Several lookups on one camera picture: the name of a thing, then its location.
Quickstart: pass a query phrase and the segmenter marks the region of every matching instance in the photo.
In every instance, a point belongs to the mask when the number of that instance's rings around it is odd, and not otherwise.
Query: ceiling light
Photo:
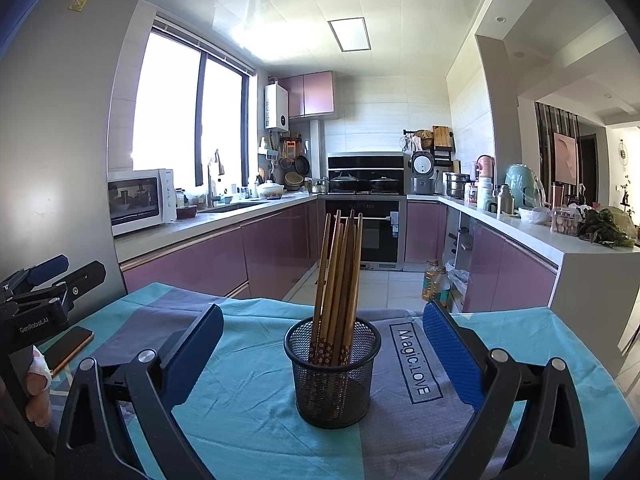
[[[367,25],[364,18],[349,18],[347,20],[332,20],[329,22],[335,39],[343,52],[354,50],[371,50]]]

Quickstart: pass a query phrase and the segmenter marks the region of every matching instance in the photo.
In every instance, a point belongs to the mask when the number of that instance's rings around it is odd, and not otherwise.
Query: cutting board
[[[434,126],[433,127],[433,145],[434,146],[447,146],[452,148],[452,139],[449,135],[451,129],[448,126]]]

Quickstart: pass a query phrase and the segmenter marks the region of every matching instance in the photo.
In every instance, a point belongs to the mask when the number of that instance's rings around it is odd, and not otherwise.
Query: wooden chopstick
[[[331,255],[329,257],[329,272],[326,277],[326,289],[322,299],[322,314],[320,316],[320,330],[318,336],[318,346],[316,351],[316,362],[322,364],[324,361],[324,350],[326,338],[329,332],[329,322],[334,300],[335,271],[340,253],[340,237],[342,235],[342,223],[340,222],[340,210],[335,214],[334,239],[331,244]]]
[[[340,289],[340,312],[338,314],[335,338],[334,352],[331,358],[331,366],[340,364],[340,352],[342,351],[342,338],[344,336],[344,326],[347,319],[349,296],[351,292],[351,280],[353,279],[353,248],[355,242],[355,218],[353,217],[353,209],[348,219],[349,227],[345,232],[343,244],[346,245],[346,258],[344,262],[344,272],[342,275],[342,287]]]
[[[324,235],[322,236],[322,248],[320,250],[320,269],[318,271],[318,285],[316,286],[316,302],[314,303],[314,320],[311,325],[311,345],[309,348],[309,361],[315,361],[316,345],[318,344],[318,332],[320,330],[320,317],[322,313],[322,294],[324,293],[324,278],[326,274],[326,259],[329,253],[329,237],[331,233],[331,215],[324,221]]]
[[[329,319],[329,330],[326,338],[326,347],[324,352],[324,365],[330,366],[334,355],[335,332],[337,329],[338,318],[343,305],[340,303],[340,292],[342,291],[342,282],[344,277],[345,260],[347,259],[347,240],[349,231],[351,230],[352,217],[348,217],[342,230],[340,237],[340,256],[335,273],[334,300],[332,301],[331,317]]]
[[[349,294],[348,310],[344,323],[344,335],[342,336],[342,351],[340,364],[349,363],[351,357],[351,345],[353,343],[353,330],[356,321],[356,309],[358,307],[358,286],[360,284],[360,251],[362,250],[362,214],[358,215],[356,235],[353,249],[353,269],[351,269],[351,290]]]

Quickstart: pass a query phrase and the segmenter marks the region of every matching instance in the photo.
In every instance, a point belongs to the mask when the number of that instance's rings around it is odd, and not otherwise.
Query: white microwave
[[[107,183],[113,235],[175,220],[174,170],[115,171]]]

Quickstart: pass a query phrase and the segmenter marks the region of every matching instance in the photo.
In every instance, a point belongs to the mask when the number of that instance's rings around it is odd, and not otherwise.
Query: sticker
[[[69,10],[74,10],[75,12],[81,12],[84,9],[84,4],[86,0],[71,0],[71,4],[69,5]]]
[[[442,399],[442,391],[418,340],[412,322],[389,325],[404,384],[412,404]]]

